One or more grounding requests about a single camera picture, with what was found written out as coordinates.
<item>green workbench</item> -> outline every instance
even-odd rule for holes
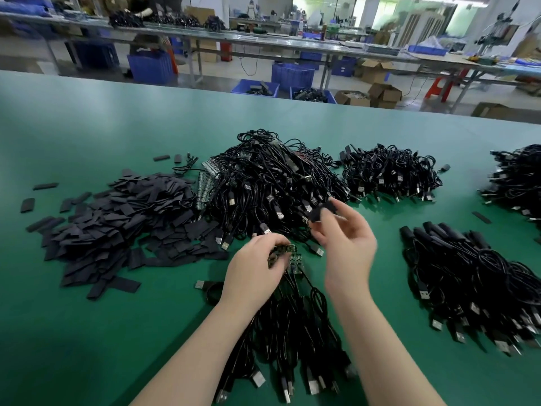
[[[190,152],[204,161],[236,145],[238,133],[258,128],[283,141],[321,145],[334,157],[349,143],[372,148],[379,142],[433,155],[439,166],[449,163],[433,204],[356,206],[379,243],[370,279],[374,299],[448,404],[539,403],[541,351],[525,348],[524,356],[509,358],[485,336],[478,344],[468,337],[463,345],[429,327],[407,285],[398,229],[430,220],[482,231],[506,258],[541,274],[535,225],[519,213],[482,205],[476,193],[495,168],[489,151],[539,143],[541,126],[0,71],[0,404],[128,404],[210,311],[195,281],[223,279],[227,267],[224,261],[143,267],[128,275],[142,282],[137,293],[111,290],[91,302],[88,286],[58,287],[62,265],[44,262],[41,237],[24,228],[58,214],[67,197],[104,191],[123,168],[169,171],[171,160],[152,160],[162,154]],[[60,185],[31,190],[45,182]],[[27,197],[36,197],[36,209],[21,214]],[[233,252],[240,245],[233,243]],[[325,259],[304,255],[322,288]],[[267,366],[262,371],[269,380]],[[307,395],[299,373],[295,385],[292,404],[299,406],[364,402],[358,382],[340,381],[340,396]],[[227,400],[281,402],[271,384],[255,389],[248,381],[237,381]]]

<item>pile of black cables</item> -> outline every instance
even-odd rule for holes
[[[486,203],[520,211],[532,222],[541,221],[541,145],[514,152],[491,151],[499,163],[490,174],[491,186],[481,191]]]
[[[293,94],[293,99],[297,101],[325,102],[329,100],[321,90],[315,88],[301,88]]]
[[[207,301],[215,305],[223,283],[198,282]],[[235,345],[220,383],[215,402],[226,401],[236,379],[249,379],[258,388],[266,381],[255,356],[268,363],[279,381],[279,397],[291,402],[298,364],[306,373],[307,390],[339,393],[338,376],[351,379],[356,369],[342,348],[342,341],[328,318],[327,300],[310,282],[300,260],[292,262],[280,285],[252,319]]]
[[[144,27],[143,19],[127,11],[115,11],[109,16],[112,27]]]
[[[264,129],[237,139],[239,145],[203,163],[214,177],[206,212],[220,223],[228,245],[233,237],[268,230],[307,242],[310,212],[329,197],[348,199],[346,184],[329,169],[336,162],[320,148],[297,139],[282,143]]]
[[[226,29],[226,25],[218,16],[209,16],[203,25],[207,30],[219,32]]]
[[[417,152],[398,149],[395,145],[378,144],[374,149],[362,150],[350,144],[340,153],[340,160],[342,176],[357,197],[372,194],[379,202],[380,193],[384,193],[396,202],[402,197],[433,201],[432,191],[442,186],[434,170],[434,157],[419,156]]]
[[[154,14],[148,19],[150,23],[160,24],[160,25],[173,25],[176,27],[200,27],[201,24],[199,20],[193,15],[186,15],[184,13],[180,14],[165,14],[159,16]]]
[[[504,353],[521,354],[521,343],[540,348],[541,279],[526,265],[507,261],[482,234],[464,234],[446,224],[402,227],[409,286],[431,311],[431,326],[447,322],[453,338],[466,343],[482,331]]]

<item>grey floor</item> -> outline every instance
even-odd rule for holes
[[[112,34],[120,38],[120,33]],[[97,80],[133,82],[124,78],[122,71],[129,67],[127,44],[115,44],[120,68],[116,71],[79,71],[71,62],[67,49],[62,41],[52,41],[52,50],[63,76],[93,78]],[[253,54],[260,51],[251,47]],[[182,56],[177,56],[179,77],[173,85],[180,88],[189,88],[189,69],[183,62]],[[199,89],[211,91],[229,92],[240,79],[270,81],[273,61],[258,58],[234,57],[233,61],[203,62],[203,81],[197,86]],[[50,62],[49,54],[43,40],[29,40],[19,37],[0,37],[0,70],[34,72],[42,74],[54,74],[54,66]],[[314,84],[319,85],[322,69],[316,71]],[[450,107],[461,92],[461,88],[454,87],[447,103],[442,104],[433,97],[425,100],[424,96],[432,85],[433,80],[414,78],[412,76],[391,75],[389,83],[403,91],[403,100],[398,103],[396,109],[402,111],[425,111],[448,113]],[[355,77],[332,76],[329,89],[333,94],[338,90],[360,90],[367,92],[370,85]],[[280,92],[279,98],[289,98],[288,94]],[[532,97],[514,87],[505,85],[481,85],[474,83],[459,104],[456,115],[470,116],[479,102],[497,102],[514,108],[511,111],[509,121],[529,122],[541,124],[541,98]]]

